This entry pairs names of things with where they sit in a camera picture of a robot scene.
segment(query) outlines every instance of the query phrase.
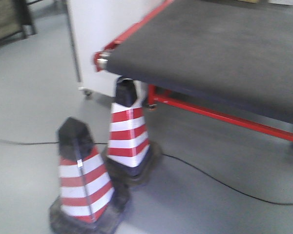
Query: reflective strip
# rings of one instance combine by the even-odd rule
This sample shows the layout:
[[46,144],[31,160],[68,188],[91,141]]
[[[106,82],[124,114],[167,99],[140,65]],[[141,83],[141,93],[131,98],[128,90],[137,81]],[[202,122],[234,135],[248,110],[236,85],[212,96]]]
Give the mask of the reflective strip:
[[[100,167],[103,164],[103,160],[100,154],[91,157],[90,159],[83,162],[84,173],[88,174],[89,172],[93,171],[97,167]],[[80,169],[77,167],[77,163],[75,165],[59,166],[60,177],[79,177]]]
[[122,106],[114,102],[112,104],[112,113],[127,111],[127,110],[135,109],[135,108],[142,108],[140,100],[137,100],[131,107]]
[[[96,180],[88,183],[86,185],[88,194],[93,194],[99,189],[101,189],[104,185],[106,185],[110,181],[110,177],[107,172],[102,174]],[[82,198],[86,197],[84,192],[84,186],[79,187],[61,187],[61,197],[67,198]]]
[[83,181],[83,177],[62,177],[61,178],[61,186],[62,187],[79,187],[88,184],[106,172],[105,165],[102,164],[100,167],[94,169],[92,172],[84,175],[85,181]]
[[149,144],[148,139],[145,139],[142,144],[135,148],[109,148],[108,154],[109,155],[117,155],[117,156],[124,156],[124,157],[133,157],[139,154],[147,145]]
[[143,116],[142,108],[130,109],[127,111],[117,112],[112,114],[112,122],[121,122],[128,119],[139,118]]
[[86,206],[88,203],[93,203],[100,199],[100,197],[104,196],[104,194],[107,193],[108,190],[110,190],[113,187],[111,182],[108,182],[106,185],[104,185],[101,189],[96,191],[95,193],[91,194],[84,198],[67,198],[67,197],[61,197],[61,202],[63,205],[66,206]]
[[147,132],[144,132],[140,136],[131,140],[110,140],[108,146],[109,148],[131,149],[138,147],[146,139],[148,139]]
[[[99,200],[95,201],[91,204],[91,210],[93,213],[99,211],[102,207],[104,207],[112,198],[114,193],[114,188],[111,188],[104,196],[102,196]],[[66,206],[62,205],[61,209],[69,216],[89,216],[90,211],[88,206]]]
[[139,154],[132,157],[126,156],[116,156],[116,155],[109,155],[108,157],[118,163],[121,163],[128,167],[137,167],[140,165],[141,161],[144,159],[147,151],[149,149],[149,145],[147,145]]
[[142,133],[146,132],[146,125],[142,125],[135,129],[130,129],[127,131],[118,131],[110,133],[110,140],[130,140],[140,136]]
[[145,124],[145,118],[134,118],[122,122],[111,123],[110,132],[126,131],[138,128]]

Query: gray floor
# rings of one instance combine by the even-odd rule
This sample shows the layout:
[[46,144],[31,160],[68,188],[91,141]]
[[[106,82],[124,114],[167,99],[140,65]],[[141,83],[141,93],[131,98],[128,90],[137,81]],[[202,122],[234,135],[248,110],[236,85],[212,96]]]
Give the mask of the gray floor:
[[[108,139],[112,99],[85,99],[76,82],[66,18],[45,0],[32,6],[38,34],[0,46],[0,138],[55,141],[73,116]],[[283,129],[293,126],[238,113]],[[159,105],[145,111],[152,140],[245,193],[293,202],[293,149],[282,139]],[[0,143],[0,234],[51,234],[48,207],[59,194],[57,145]],[[241,195],[165,157],[132,203],[117,234],[291,234],[293,206]]]

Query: traffic cone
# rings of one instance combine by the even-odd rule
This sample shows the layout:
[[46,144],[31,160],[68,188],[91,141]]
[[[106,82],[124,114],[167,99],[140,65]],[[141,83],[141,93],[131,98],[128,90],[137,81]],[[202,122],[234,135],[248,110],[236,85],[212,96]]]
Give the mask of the traffic cone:
[[119,78],[112,104],[110,140],[102,155],[111,176],[128,185],[144,183],[162,156],[158,144],[148,139],[141,101],[133,80]]
[[58,234],[111,234],[129,201],[128,187],[112,181],[83,122],[68,118],[58,131],[61,195],[50,207]]

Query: electrical cord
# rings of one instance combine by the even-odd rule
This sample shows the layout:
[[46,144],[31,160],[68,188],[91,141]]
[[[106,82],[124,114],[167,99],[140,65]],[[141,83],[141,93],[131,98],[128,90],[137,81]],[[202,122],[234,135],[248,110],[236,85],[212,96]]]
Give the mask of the electrical cord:
[[[0,143],[5,143],[9,145],[52,145],[58,144],[58,141],[50,141],[50,142],[18,142],[18,141],[10,141],[0,139]],[[95,143],[96,145],[107,145],[107,143]]]
[[[11,145],[49,145],[49,144],[58,144],[59,142],[58,141],[54,141],[54,142],[53,141],[51,141],[51,142],[17,142],[17,141],[10,141],[10,140],[0,139],[0,143],[11,144]],[[95,143],[95,144],[96,145],[107,145],[107,143],[101,143],[101,142]],[[240,190],[238,190],[238,189],[236,189],[236,188],[234,188],[234,187],[232,187],[232,186],[230,186],[230,185],[228,185],[228,184],[220,181],[219,179],[213,177],[212,175],[208,174],[207,172],[203,171],[202,169],[200,169],[200,168],[198,168],[198,167],[196,167],[196,166],[194,166],[194,165],[192,165],[192,164],[190,164],[190,163],[188,163],[188,162],[186,162],[186,161],[184,161],[184,160],[182,160],[182,159],[180,159],[178,157],[171,156],[171,155],[167,155],[167,154],[163,154],[163,155],[164,156],[167,156],[167,157],[170,157],[170,158],[173,158],[175,160],[178,160],[178,161],[180,161],[180,162],[182,162],[182,163],[184,163],[184,164],[186,164],[186,165],[188,165],[188,166],[190,166],[190,167],[192,167],[192,168],[200,171],[201,173],[203,173],[207,177],[209,177],[209,178],[217,181],[218,183],[220,183],[220,184],[222,184],[222,185],[224,185],[224,186],[226,186],[226,187],[228,187],[228,188],[230,188],[230,189],[232,189],[232,190],[234,190],[237,193],[240,193],[242,195],[245,195],[245,196],[248,196],[250,198],[256,199],[258,201],[262,201],[262,202],[269,203],[269,204],[272,204],[272,205],[293,206],[293,203],[274,202],[274,201],[269,201],[269,200],[261,199],[261,198],[256,197],[256,196],[252,196],[250,194],[247,194],[245,192],[242,192],[242,191],[240,191]]]
[[252,195],[250,195],[250,194],[244,193],[244,192],[242,192],[242,191],[240,191],[240,190],[237,190],[237,189],[235,189],[234,187],[232,187],[232,186],[230,186],[230,185],[228,185],[228,184],[226,184],[226,183],[220,181],[219,179],[213,177],[212,175],[208,174],[207,172],[203,171],[202,169],[200,169],[200,168],[198,168],[198,167],[196,167],[196,166],[194,166],[194,165],[192,165],[192,164],[190,164],[190,163],[188,163],[188,162],[186,162],[186,161],[184,161],[184,160],[182,160],[182,159],[180,159],[180,158],[178,158],[178,157],[171,156],[171,155],[166,155],[166,154],[163,154],[163,155],[165,155],[165,156],[167,156],[167,157],[170,157],[170,158],[173,158],[173,159],[175,159],[175,160],[178,160],[178,161],[180,161],[180,162],[182,162],[182,163],[184,163],[184,164],[186,164],[186,165],[188,165],[188,166],[190,166],[190,167],[192,167],[192,168],[194,168],[194,169],[200,171],[201,173],[203,173],[204,175],[208,176],[209,178],[211,178],[211,179],[217,181],[218,183],[220,183],[220,184],[222,184],[222,185],[224,185],[224,186],[226,186],[226,187],[228,187],[228,188],[230,188],[230,189],[232,189],[232,190],[234,190],[234,191],[236,191],[236,192],[238,192],[238,193],[240,193],[240,194],[242,194],[242,195],[245,195],[245,196],[248,196],[248,197],[251,197],[251,198],[254,198],[254,199],[256,199],[256,200],[263,201],[263,202],[266,202],[266,203],[269,203],[269,204],[272,204],[272,205],[278,205],[278,206],[293,206],[293,203],[281,203],[281,202],[268,201],[268,200],[261,199],[261,198],[259,198],[259,197],[255,197],[255,196],[252,196]]

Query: white stripe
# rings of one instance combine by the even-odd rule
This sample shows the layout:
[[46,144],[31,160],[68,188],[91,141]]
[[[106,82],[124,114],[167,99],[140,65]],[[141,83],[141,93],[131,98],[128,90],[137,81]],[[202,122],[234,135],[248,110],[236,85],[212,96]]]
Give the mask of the white stripe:
[[[110,188],[106,194],[104,194],[100,199],[91,204],[93,214],[99,209],[105,206],[112,198],[114,193],[114,188]],[[61,206],[62,211],[64,211],[69,216],[89,216],[90,211],[88,206]]]
[[133,157],[124,157],[124,156],[116,156],[116,155],[109,155],[108,157],[127,167],[137,167],[139,166],[141,161],[144,159],[148,149],[149,149],[149,145],[147,145],[139,154]]
[[132,149],[144,142],[148,138],[147,131],[140,136],[130,140],[110,140],[108,142],[109,148]]
[[140,100],[137,100],[131,107],[122,106],[114,102],[112,104],[112,113],[118,113],[118,112],[127,111],[127,110],[135,109],[135,108],[142,108]]
[[145,124],[144,116],[126,121],[111,123],[110,132],[127,131],[139,128]]
[[[92,172],[94,169],[100,167],[103,164],[103,160],[100,154],[95,155],[94,157],[83,162],[84,174]],[[76,165],[60,165],[59,166],[60,177],[69,178],[69,177],[80,177],[80,169]]]
[[[107,172],[100,177],[86,185],[88,195],[94,194],[110,181],[110,177]],[[61,187],[61,197],[66,198],[83,198],[86,197],[83,186],[78,187]]]

